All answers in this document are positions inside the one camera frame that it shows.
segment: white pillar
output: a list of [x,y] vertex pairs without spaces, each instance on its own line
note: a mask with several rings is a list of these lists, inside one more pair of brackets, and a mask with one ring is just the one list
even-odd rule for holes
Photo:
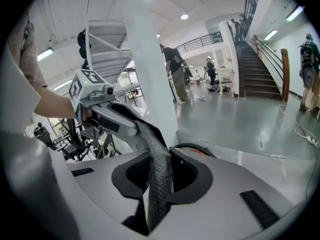
[[231,36],[230,30],[226,21],[222,21],[219,23],[219,29],[220,29],[223,42],[229,47],[229,51],[231,55],[232,67],[234,70],[234,94],[239,95],[239,66],[238,66],[235,43],[233,41],[233,38]]
[[161,54],[146,0],[122,0],[123,20],[136,73],[152,123],[168,147],[176,145],[178,122]]

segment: black slot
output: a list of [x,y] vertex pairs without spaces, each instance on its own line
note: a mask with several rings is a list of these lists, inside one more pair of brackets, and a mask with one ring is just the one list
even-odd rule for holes
[[118,165],[112,172],[113,185],[125,198],[139,200],[148,188],[150,155],[145,152]]
[[264,230],[279,220],[279,217],[255,191],[242,192],[240,196]]
[[176,148],[170,148],[174,193],[167,196],[170,205],[192,204],[211,188],[214,176],[202,162]]
[[77,176],[92,173],[92,172],[94,172],[94,170],[92,168],[87,167],[79,170],[73,170],[71,173],[74,177],[77,177]]

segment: human arm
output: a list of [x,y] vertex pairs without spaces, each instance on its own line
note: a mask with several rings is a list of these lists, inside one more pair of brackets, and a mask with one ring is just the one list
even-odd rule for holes
[[47,118],[75,118],[69,97],[60,96],[45,87],[37,88],[36,92],[41,97],[34,111],[36,114]]

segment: cable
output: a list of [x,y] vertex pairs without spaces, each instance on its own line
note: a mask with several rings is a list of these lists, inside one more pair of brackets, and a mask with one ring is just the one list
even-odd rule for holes
[[[303,135],[306,136],[306,133],[305,133],[304,129],[301,127],[301,125],[300,125],[300,129],[301,129],[301,131],[303,132]],[[314,175],[314,173],[315,173],[315,171],[316,171],[317,164],[318,164],[318,152],[317,152],[317,150],[316,150],[316,146],[315,146],[315,145],[313,145],[313,149],[314,149],[314,153],[315,153],[315,164],[314,164],[312,173],[311,173],[311,175],[310,175],[310,178],[309,178],[309,180],[308,180],[308,183],[306,184],[306,188],[305,188],[305,201],[308,200],[308,195],[307,195],[307,194],[308,194],[309,184],[310,184],[310,182],[311,182],[311,178],[313,177],[313,175]]]
[[[286,104],[286,105],[280,104],[280,105],[279,105],[279,108],[280,108],[281,112],[282,112],[286,117],[290,118],[293,122],[295,122],[295,123],[300,127],[301,131],[303,132],[303,135],[300,134],[299,131],[298,131],[296,128],[294,128],[293,131],[294,131],[296,134],[298,134],[300,137],[304,138],[309,144],[312,144],[313,149],[314,149],[314,153],[315,153],[315,164],[314,164],[312,173],[311,173],[311,175],[310,175],[310,178],[309,178],[309,180],[308,180],[308,183],[306,184],[306,188],[305,188],[305,201],[307,201],[307,200],[308,200],[308,188],[309,188],[309,184],[310,184],[310,182],[311,182],[311,178],[313,177],[313,175],[314,175],[314,173],[315,173],[315,171],[316,171],[316,167],[317,167],[317,164],[318,164],[318,153],[317,153],[316,148],[319,148],[319,141],[316,140],[316,137],[315,137],[315,135],[314,135],[312,132],[308,131],[307,129],[305,129],[305,128],[303,128],[303,127],[301,126],[301,124],[299,123],[299,120],[298,120],[298,115],[296,115],[295,120],[294,120],[294,119],[292,119],[290,116],[288,116],[288,115],[282,110],[281,107],[287,107],[289,104],[292,104],[292,103],[288,103],[288,104]],[[308,137],[310,137],[310,136],[307,137],[305,131],[308,132],[309,134],[311,134],[311,135],[313,136],[314,140],[316,140],[316,142],[317,142],[316,145],[313,144],[312,142],[310,142],[310,141],[308,140]]]
[[290,105],[290,104],[292,104],[292,103],[280,104],[280,105],[279,105],[279,109],[281,110],[281,112],[282,112],[286,117],[288,117],[288,118],[291,119],[293,122],[295,122],[295,123],[303,130],[303,132],[305,132],[305,131],[308,132],[308,133],[312,136],[312,138],[316,141],[316,144],[313,144],[312,140],[310,140],[310,136],[306,136],[306,134],[304,134],[304,135],[300,134],[299,131],[298,131],[296,128],[294,128],[293,131],[294,131],[296,134],[298,134],[300,137],[306,139],[306,140],[308,141],[308,143],[314,145],[314,146],[318,149],[318,148],[320,147],[320,143],[319,143],[319,141],[317,141],[316,136],[315,136],[312,132],[308,131],[306,128],[303,128],[303,127],[300,125],[300,123],[297,122],[298,119],[297,119],[297,121],[294,120],[293,118],[291,118],[290,116],[288,116],[288,115],[283,111],[282,107],[287,107],[287,106]]

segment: gray fabric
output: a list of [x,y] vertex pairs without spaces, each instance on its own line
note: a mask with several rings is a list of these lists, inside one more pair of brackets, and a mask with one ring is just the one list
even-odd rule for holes
[[167,215],[169,208],[166,197],[171,193],[173,173],[171,168],[171,156],[154,133],[145,124],[136,121],[142,137],[150,148],[149,166],[149,205],[148,228],[151,232]]

